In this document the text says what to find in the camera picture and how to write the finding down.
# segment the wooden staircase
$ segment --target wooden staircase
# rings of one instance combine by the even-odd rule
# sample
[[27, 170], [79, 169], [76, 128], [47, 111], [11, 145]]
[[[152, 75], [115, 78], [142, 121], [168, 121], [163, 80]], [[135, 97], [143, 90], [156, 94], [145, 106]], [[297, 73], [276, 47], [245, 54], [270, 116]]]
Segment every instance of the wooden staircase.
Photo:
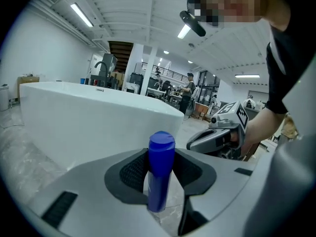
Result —
[[133, 43], [109, 41], [109, 45], [111, 54], [118, 59], [115, 71], [125, 73], [128, 59], [133, 49]]

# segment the white bathtub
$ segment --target white bathtub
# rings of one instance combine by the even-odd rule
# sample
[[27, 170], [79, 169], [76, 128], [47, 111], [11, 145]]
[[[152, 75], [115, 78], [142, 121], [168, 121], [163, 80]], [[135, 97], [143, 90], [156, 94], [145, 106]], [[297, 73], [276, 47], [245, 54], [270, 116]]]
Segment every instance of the white bathtub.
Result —
[[26, 83], [20, 95], [34, 144], [64, 168], [147, 147], [157, 131], [176, 137], [183, 120], [158, 99], [90, 85]]

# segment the black faucet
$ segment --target black faucet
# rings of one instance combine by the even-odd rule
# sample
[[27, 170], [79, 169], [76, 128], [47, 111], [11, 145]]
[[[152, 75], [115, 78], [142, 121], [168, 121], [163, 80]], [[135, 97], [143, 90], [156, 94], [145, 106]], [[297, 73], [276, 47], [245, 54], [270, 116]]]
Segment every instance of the black faucet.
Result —
[[108, 66], [105, 64], [105, 62], [99, 61], [99, 62], [97, 62], [97, 63], [94, 65], [94, 67], [95, 67], [95, 68], [98, 67], [98, 65], [99, 65], [100, 63], [104, 64], [104, 66], [105, 66], [104, 87], [107, 88], [107, 87], [108, 87], [108, 72], [109, 72], [109, 71], [108, 71]]

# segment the black pants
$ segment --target black pants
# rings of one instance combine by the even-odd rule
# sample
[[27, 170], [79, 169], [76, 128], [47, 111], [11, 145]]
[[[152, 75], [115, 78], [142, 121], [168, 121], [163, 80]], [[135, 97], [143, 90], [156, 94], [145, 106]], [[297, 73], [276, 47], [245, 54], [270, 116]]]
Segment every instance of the black pants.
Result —
[[182, 100], [180, 102], [180, 109], [179, 109], [179, 111], [181, 111], [184, 115], [186, 114], [186, 110], [187, 110], [187, 107], [189, 105], [190, 99], [191, 99], [191, 97], [189, 97], [189, 96], [183, 96]]

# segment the trash can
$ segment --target trash can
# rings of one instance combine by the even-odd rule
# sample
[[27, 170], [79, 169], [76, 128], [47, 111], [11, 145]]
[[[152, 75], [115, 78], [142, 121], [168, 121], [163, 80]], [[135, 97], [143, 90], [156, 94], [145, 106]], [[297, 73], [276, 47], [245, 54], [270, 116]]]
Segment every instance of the trash can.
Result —
[[9, 108], [9, 86], [0, 86], [0, 112]]

